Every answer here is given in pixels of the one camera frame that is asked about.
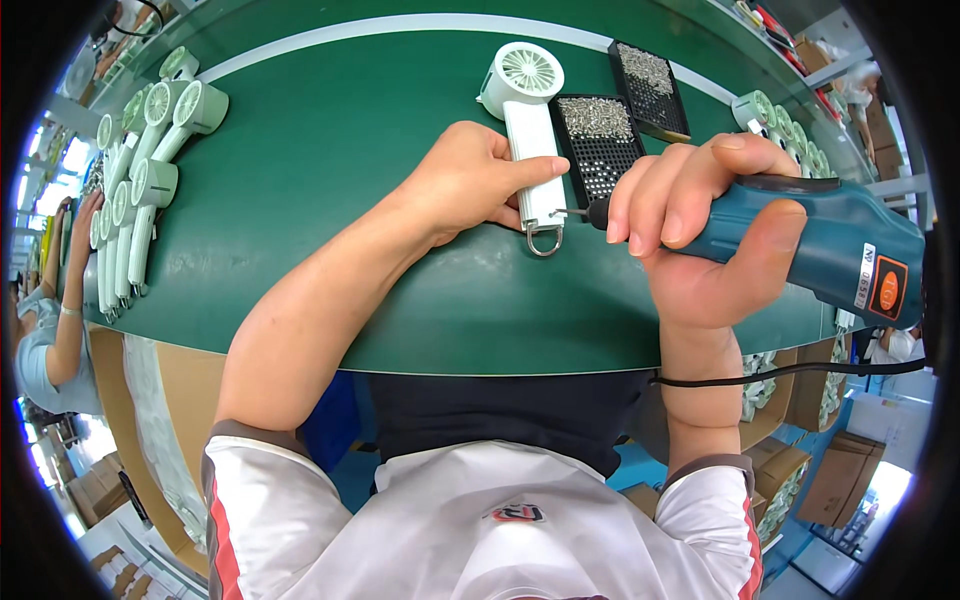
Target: fingernail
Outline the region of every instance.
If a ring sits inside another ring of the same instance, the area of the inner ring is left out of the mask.
[[[570,161],[562,156],[554,156],[552,165],[554,175],[563,175],[570,168]]]
[[[728,150],[740,150],[747,145],[747,141],[739,135],[728,135],[713,143],[717,148],[726,148]]]
[[[684,224],[680,220],[680,215],[676,212],[666,213],[666,219],[663,220],[663,229],[660,231],[660,240],[667,243],[679,242],[683,232]]]
[[[630,232],[630,241],[627,242],[627,252],[630,253],[630,256],[640,256],[643,252],[643,245],[640,244],[640,236],[634,232]]]
[[[770,240],[770,245],[777,252],[792,252],[796,250],[797,245],[800,243],[800,235],[797,229],[802,228],[802,224],[806,223],[805,214],[788,214],[789,216],[783,215],[780,217],[779,227],[773,228],[770,231],[770,237],[767,238]]]

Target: teal tool handle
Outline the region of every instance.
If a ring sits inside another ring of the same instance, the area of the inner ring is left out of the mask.
[[[906,329],[921,319],[923,234],[851,181],[742,176],[713,201],[703,232],[675,252],[726,263],[777,198],[797,201],[807,216],[788,282],[867,325]]]

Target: green workbench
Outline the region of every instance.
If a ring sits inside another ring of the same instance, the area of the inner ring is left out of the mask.
[[[153,55],[144,52],[139,74],[156,72],[164,54],[157,42],[185,43],[206,69],[274,39],[399,12],[390,3],[367,4],[211,0],[175,23],[165,34],[170,39],[156,40]],[[403,12],[450,10],[438,2],[412,4]],[[457,10],[625,39],[734,93],[756,87],[771,96],[787,93],[782,73],[771,75],[724,39],[653,2],[466,4],[474,6]],[[226,352],[257,300],[400,183],[448,124],[469,119],[504,132],[473,98],[493,53],[515,39],[522,37],[468,31],[363,36],[302,48],[214,82],[230,97],[227,118],[216,133],[191,138],[174,160],[180,184],[157,219],[149,293],[111,326]],[[560,60],[564,92],[615,93],[605,54],[529,40]],[[680,91],[692,143],[737,131],[729,107],[685,84]],[[643,143],[651,154],[664,146],[649,137]],[[789,348],[833,335],[833,311],[788,286],[736,333],[744,352]],[[105,324],[94,306],[84,314]],[[660,361],[657,331],[640,263],[622,247],[608,246],[591,226],[571,219],[561,249],[537,258],[522,235],[482,225],[432,251],[400,280],[343,367],[451,374],[649,368]]]

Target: white face mask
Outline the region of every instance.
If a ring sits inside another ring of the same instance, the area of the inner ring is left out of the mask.
[[[910,352],[917,345],[917,340],[910,335],[909,331],[894,331],[890,336],[890,349],[887,353],[893,358],[905,363],[910,358]]]

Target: power cord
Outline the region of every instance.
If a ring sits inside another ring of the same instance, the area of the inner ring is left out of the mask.
[[[667,379],[665,377],[650,378],[650,384],[659,383],[674,388],[708,388],[721,385],[744,385],[773,379],[780,375],[787,375],[792,372],[801,371],[828,371],[842,372],[850,375],[898,375],[905,372],[919,371],[924,367],[925,359],[919,358],[906,363],[897,363],[894,365],[846,365],[842,363],[800,363],[790,365],[789,367],[780,367],[772,371],[759,372],[745,377],[728,377],[725,379],[704,379],[703,381],[682,381],[681,379]]]

